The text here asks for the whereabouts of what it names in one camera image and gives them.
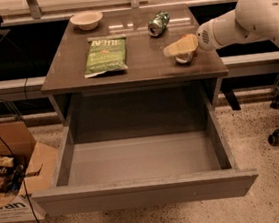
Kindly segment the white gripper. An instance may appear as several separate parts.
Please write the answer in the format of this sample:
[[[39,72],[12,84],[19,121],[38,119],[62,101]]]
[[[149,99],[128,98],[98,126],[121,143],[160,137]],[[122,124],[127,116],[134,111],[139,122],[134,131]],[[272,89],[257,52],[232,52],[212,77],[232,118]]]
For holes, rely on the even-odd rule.
[[[180,56],[189,53],[189,51],[196,51],[197,47],[205,51],[220,49],[222,45],[215,36],[215,22],[214,18],[200,25],[196,31],[196,36],[192,33],[182,35],[181,39],[164,48],[164,55],[166,57]]]

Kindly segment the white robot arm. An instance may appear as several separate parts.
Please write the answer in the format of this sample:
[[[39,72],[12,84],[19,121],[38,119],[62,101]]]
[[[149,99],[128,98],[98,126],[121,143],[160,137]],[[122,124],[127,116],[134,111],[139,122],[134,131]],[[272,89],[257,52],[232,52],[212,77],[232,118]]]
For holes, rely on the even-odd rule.
[[[198,48],[270,40],[279,48],[279,0],[238,0],[235,8],[199,26],[196,34],[183,36],[164,48],[167,57],[187,55]]]

